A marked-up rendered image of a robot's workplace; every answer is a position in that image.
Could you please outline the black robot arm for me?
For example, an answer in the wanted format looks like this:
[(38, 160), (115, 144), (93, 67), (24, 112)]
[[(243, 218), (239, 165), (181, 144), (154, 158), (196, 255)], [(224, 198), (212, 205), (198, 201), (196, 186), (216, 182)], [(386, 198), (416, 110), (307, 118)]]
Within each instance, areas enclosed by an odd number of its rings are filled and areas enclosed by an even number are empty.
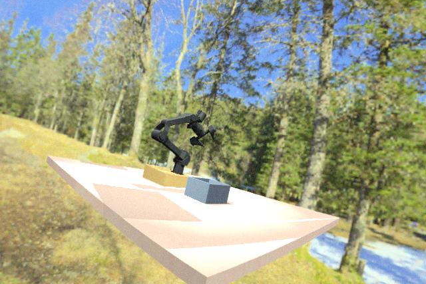
[[(200, 122), (202, 122), (206, 117), (206, 113), (202, 112), (201, 110), (198, 110), (196, 115), (191, 113), (184, 113), (181, 116), (169, 118), (169, 119), (163, 119), (159, 125), (157, 125), (154, 130), (151, 132), (152, 139), (156, 140), (157, 142), (160, 142), (164, 146), (166, 146), (172, 153), (176, 155), (176, 157), (173, 158), (173, 162), (175, 162), (173, 173), (184, 175), (184, 166), (187, 166), (190, 161), (190, 154), (185, 151), (178, 149), (169, 139), (167, 134), (169, 133), (169, 128), (172, 125), (175, 124), (181, 124), (181, 123), (189, 123), (187, 124), (187, 128), (191, 128), (194, 131), (199, 130), (200, 126), (203, 128), (202, 125), (199, 125)], [(163, 129), (163, 131), (160, 131)], [(204, 128), (203, 128), (204, 129)]]

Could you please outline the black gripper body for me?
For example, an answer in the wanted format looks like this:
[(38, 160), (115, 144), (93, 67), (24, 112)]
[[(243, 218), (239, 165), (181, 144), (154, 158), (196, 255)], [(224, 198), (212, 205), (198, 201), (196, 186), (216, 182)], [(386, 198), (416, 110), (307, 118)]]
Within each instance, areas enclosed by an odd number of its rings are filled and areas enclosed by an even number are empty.
[(201, 137), (205, 136), (207, 133), (213, 134), (213, 133), (215, 133), (215, 131), (216, 131), (216, 129), (215, 129), (214, 125), (209, 126), (207, 131), (204, 131), (204, 129), (200, 126), (199, 130), (194, 131), (195, 134), (197, 135), (197, 137), (195, 138), (195, 136), (193, 136), (192, 138), (190, 138), (191, 145), (194, 146), (195, 144), (198, 143), (198, 140)]

